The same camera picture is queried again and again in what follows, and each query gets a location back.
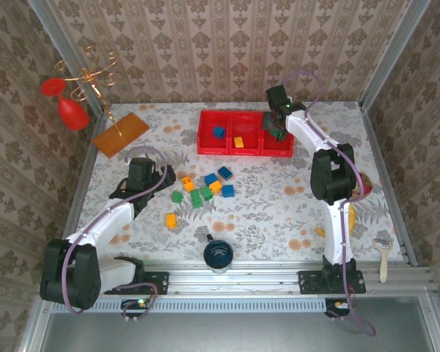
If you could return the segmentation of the red round bowl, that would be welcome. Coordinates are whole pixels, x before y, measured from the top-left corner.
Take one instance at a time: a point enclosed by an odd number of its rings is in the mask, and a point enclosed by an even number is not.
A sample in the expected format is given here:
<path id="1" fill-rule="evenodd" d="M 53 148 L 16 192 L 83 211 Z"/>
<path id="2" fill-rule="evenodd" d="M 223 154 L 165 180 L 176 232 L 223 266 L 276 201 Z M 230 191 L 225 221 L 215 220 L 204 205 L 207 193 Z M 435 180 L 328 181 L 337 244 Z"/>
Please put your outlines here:
<path id="1" fill-rule="evenodd" d="M 356 187 L 352 191 L 353 199 L 364 199 L 372 192 L 372 180 L 365 173 L 361 173 L 360 178 L 362 179 L 363 189 L 361 189 L 359 181 L 356 181 Z"/>

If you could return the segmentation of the gold stand with orange base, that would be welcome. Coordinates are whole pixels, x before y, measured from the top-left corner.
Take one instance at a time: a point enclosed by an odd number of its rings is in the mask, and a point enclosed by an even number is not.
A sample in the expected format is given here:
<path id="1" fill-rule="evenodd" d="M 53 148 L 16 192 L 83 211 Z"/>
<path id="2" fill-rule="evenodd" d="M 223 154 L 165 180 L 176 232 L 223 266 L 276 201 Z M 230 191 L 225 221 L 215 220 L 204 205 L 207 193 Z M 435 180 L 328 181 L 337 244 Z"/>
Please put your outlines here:
<path id="1" fill-rule="evenodd" d="M 107 158 L 112 158 L 147 132 L 149 126 L 134 113 L 127 114 L 120 120 L 115 120 L 110 103 L 102 93 L 102 87 L 109 88 L 115 85 L 120 78 L 120 74 L 114 71 L 119 55 L 114 51 L 109 52 L 105 67 L 99 64 L 100 51 L 96 45 L 87 46 L 84 49 L 84 55 L 90 62 L 90 66 L 81 68 L 76 77 L 61 78 L 66 82 L 63 96 L 78 102 L 81 106 L 88 98 L 98 100 L 98 108 L 102 109 L 112 126 L 97 135 L 92 142 Z"/>

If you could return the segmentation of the aluminium mounting rail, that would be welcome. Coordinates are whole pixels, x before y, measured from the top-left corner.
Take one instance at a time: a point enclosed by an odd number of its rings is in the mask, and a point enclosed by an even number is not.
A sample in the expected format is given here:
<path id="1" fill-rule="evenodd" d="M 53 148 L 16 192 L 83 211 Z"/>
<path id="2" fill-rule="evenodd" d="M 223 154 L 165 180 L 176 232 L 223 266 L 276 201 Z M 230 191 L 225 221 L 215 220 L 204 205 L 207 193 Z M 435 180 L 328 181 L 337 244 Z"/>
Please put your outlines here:
<path id="1" fill-rule="evenodd" d="M 319 262 L 267 262 L 240 261 L 233 263 L 223 274 L 213 273 L 200 261 L 148 260 L 148 271 L 169 273 L 167 295 L 207 294 L 219 295 L 279 295 L 301 294 L 298 283 L 299 271 L 321 271 Z M 389 265 L 385 283 L 380 283 L 379 265 L 374 262 L 360 263 L 356 270 L 363 273 L 366 293 L 380 296 L 398 296 L 435 291 L 427 268 L 402 263 Z M 338 296 L 342 294 L 311 294 L 312 296 Z"/>

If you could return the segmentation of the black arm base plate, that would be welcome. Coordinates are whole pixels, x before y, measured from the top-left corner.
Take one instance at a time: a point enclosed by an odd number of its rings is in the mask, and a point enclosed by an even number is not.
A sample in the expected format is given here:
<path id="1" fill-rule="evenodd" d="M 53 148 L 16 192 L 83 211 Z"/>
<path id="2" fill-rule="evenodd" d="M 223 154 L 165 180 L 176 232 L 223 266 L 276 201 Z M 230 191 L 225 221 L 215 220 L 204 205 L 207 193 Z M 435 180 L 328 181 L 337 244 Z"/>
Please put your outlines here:
<path id="1" fill-rule="evenodd" d="M 361 271 L 347 272 L 346 282 L 351 294 L 364 294 L 367 291 Z M 303 295 L 345 293 L 342 273 L 328 275 L 322 271 L 299 271 L 298 283 Z"/>
<path id="2" fill-rule="evenodd" d="M 166 295 L 169 286 L 169 273 L 166 271 L 148 271 L 143 274 L 136 274 L 134 279 L 128 283 L 128 285 L 135 285 L 139 283 L 151 283 L 157 287 L 158 295 Z M 106 295 L 115 296 L 129 296 L 129 295 L 150 295 L 153 293 L 153 289 L 148 286 L 137 286 L 131 288 L 113 288 L 105 292 Z"/>

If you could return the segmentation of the grey metal panel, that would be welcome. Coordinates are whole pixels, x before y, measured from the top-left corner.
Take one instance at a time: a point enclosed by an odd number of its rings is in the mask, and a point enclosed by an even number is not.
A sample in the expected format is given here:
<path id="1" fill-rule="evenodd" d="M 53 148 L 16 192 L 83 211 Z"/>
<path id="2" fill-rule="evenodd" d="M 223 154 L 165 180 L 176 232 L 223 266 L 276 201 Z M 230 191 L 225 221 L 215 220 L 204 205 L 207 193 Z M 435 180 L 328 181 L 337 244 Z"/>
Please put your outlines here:
<path id="1" fill-rule="evenodd" d="M 361 298 L 351 318 L 321 312 L 116 312 L 75 316 L 36 301 L 18 352 L 440 352 L 440 301 L 427 296 Z"/>

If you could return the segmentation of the yellow banana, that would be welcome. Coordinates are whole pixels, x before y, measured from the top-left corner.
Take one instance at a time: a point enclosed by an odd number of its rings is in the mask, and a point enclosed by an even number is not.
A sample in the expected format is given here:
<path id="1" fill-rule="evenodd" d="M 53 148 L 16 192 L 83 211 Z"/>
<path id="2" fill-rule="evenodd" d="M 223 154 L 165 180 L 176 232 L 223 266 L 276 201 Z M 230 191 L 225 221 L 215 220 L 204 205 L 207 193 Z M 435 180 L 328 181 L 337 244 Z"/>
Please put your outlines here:
<path id="1" fill-rule="evenodd" d="M 356 222 L 355 210 L 352 204 L 349 205 L 348 220 L 349 220 L 349 233 L 352 235 Z M 318 234 L 320 237 L 323 238 L 326 237 L 326 232 L 321 228 L 315 228 L 315 233 Z"/>

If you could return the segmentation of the red three-compartment tray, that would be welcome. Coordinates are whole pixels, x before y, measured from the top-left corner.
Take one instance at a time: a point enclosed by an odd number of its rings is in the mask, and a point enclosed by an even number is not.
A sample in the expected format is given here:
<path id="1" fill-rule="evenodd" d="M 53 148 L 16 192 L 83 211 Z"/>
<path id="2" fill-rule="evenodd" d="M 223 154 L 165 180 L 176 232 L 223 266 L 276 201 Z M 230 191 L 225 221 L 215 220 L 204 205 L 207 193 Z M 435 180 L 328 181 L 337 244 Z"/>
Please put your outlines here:
<path id="1" fill-rule="evenodd" d="M 226 136 L 217 139 L 213 128 L 226 129 Z M 234 136 L 243 138 L 244 148 L 235 148 Z M 289 158 L 293 155 L 291 143 L 278 143 L 269 131 L 263 130 L 261 111 L 202 110 L 197 130 L 197 152 L 201 155 L 266 156 Z"/>

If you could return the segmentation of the red plastic wine glass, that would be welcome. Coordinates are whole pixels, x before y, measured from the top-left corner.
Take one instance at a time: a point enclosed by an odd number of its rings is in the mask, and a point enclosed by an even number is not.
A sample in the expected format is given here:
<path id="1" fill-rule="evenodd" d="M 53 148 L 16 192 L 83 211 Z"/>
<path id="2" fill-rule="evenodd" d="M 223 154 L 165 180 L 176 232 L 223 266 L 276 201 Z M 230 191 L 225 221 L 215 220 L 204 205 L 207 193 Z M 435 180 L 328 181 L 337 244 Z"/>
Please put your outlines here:
<path id="1" fill-rule="evenodd" d="M 40 92 L 44 96 L 58 97 L 59 116 L 67 128 L 82 130 L 89 124 L 89 115 L 78 102 L 63 96 L 65 89 L 65 80 L 50 78 L 41 84 Z"/>

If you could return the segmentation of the dark blue mug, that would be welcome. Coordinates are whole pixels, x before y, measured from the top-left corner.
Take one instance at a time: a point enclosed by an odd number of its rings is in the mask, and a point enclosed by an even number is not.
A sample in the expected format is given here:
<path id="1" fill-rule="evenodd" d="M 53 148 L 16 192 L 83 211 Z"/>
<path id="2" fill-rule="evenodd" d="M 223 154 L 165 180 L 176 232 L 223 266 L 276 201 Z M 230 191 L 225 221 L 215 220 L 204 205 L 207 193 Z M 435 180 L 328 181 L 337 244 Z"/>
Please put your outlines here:
<path id="1" fill-rule="evenodd" d="M 234 251 L 228 242 L 216 240 L 211 234 L 206 236 L 208 244 L 203 251 L 203 259 L 209 269 L 216 274 L 223 274 L 232 265 Z"/>

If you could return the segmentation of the cream handled brush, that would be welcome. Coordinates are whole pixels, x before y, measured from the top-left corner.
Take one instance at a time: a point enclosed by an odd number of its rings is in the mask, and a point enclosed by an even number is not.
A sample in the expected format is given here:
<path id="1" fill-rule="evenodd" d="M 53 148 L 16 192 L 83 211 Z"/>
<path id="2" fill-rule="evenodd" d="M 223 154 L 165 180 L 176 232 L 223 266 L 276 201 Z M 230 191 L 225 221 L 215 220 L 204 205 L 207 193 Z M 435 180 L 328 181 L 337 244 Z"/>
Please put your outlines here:
<path id="1" fill-rule="evenodd" d="M 388 276 L 388 255 L 393 248 L 393 242 L 381 238 L 374 238 L 373 245 L 381 255 L 380 269 L 379 269 L 380 283 L 385 283 L 387 281 L 387 276 Z"/>

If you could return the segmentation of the small black controller board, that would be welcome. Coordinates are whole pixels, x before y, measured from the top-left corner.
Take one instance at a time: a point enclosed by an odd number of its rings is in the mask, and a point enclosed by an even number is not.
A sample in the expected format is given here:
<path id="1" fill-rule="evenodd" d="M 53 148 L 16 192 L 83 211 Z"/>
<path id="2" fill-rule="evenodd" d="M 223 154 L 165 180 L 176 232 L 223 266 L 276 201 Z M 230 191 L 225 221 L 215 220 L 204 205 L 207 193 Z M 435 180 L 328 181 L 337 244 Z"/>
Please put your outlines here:
<path id="1" fill-rule="evenodd" d="M 350 309 L 348 302 L 344 299 L 325 299 L 326 311 L 324 314 L 329 318 L 344 318 L 349 316 Z"/>
<path id="2" fill-rule="evenodd" d="M 136 300 L 125 300 L 121 303 L 122 316 L 126 321 L 137 321 L 150 310 L 151 299 L 140 298 Z"/>

